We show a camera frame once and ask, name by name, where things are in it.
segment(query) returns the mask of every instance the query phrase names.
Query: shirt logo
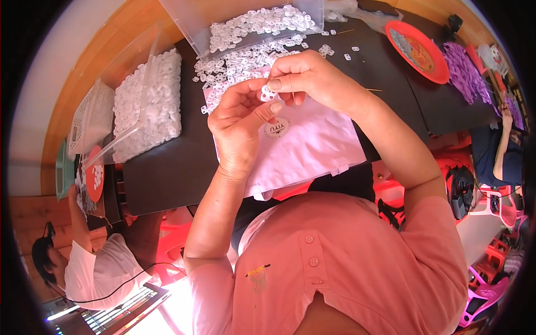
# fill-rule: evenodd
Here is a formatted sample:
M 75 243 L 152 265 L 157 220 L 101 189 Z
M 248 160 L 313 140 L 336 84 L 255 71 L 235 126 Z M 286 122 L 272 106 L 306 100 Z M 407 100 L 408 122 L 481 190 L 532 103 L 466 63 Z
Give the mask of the shirt logo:
M 270 264 L 259 266 L 256 269 L 249 271 L 245 276 L 253 281 L 253 291 L 258 294 L 266 290 L 266 272 L 264 271 Z
M 276 119 L 275 124 L 266 123 L 264 126 L 264 133 L 269 138 L 278 138 L 283 136 L 287 133 L 291 126 L 291 122 L 285 117 L 275 116 L 274 118 Z

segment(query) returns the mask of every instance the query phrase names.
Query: black hair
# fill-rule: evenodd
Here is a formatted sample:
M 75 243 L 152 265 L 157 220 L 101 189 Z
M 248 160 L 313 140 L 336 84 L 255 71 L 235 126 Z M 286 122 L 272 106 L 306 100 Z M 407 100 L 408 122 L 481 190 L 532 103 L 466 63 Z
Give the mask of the black hair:
M 46 269 L 46 267 L 55 266 L 50 260 L 50 257 L 48 257 L 48 249 L 53 247 L 54 244 L 51 237 L 47 236 L 37 239 L 32 246 L 32 260 L 37 272 L 41 278 L 43 278 L 44 282 L 46 284 L 51 282 L 56 285 L 56 276 L 53 273 L 48 273 Z

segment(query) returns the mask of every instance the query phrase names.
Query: purple strap pile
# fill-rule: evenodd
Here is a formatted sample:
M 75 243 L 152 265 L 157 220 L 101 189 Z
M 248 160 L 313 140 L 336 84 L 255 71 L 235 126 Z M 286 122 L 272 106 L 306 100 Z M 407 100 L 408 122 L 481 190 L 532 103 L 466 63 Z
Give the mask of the purple strap pile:
M 523 126 L 523 117 L 521 116 L 521 111 L 519 110 L 517 102 L 514 99 L 515 98 L 512 98 L 510 94 L 504 95 L 504 101 L 508 105 L 508 109 L 510 110 L 510 113 L 512 113 L 514 125 L 516 125 L 516 127 L 521 130 L 525 130 L 525 127 Z
M 443 47 L 446 51 L 443 56 L 449 66 L 449 83 L 463 94 L 470 105 L 479 96 L 482 97 L 483 102 L 493 105 L 486 83 L 484 83 L 464 47 L 453 42 L 446 42 Z

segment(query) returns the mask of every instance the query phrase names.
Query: green plastic basket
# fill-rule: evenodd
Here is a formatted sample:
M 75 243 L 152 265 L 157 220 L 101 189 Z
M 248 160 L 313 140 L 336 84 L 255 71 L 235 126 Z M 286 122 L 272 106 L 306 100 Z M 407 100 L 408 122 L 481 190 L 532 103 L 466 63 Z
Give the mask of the green plastic basket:
M 65 198 L 69 186 L 75 182 L 75 163 L 67 157 L 66 140 L 63 140 L 56 157 L 56 198 Z

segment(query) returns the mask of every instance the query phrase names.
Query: yiyu logo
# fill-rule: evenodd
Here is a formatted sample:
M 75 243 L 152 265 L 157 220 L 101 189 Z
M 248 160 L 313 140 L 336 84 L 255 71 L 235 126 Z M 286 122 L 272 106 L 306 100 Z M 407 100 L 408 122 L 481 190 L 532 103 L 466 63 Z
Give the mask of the yiyu logo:
M 285 117 L 275 116 L 274 118 L 276 119 L 275 124 L 266 123 L 264 126 L 264 133 L 270 138 L 283 136 L 291 126 L 291 122 Z

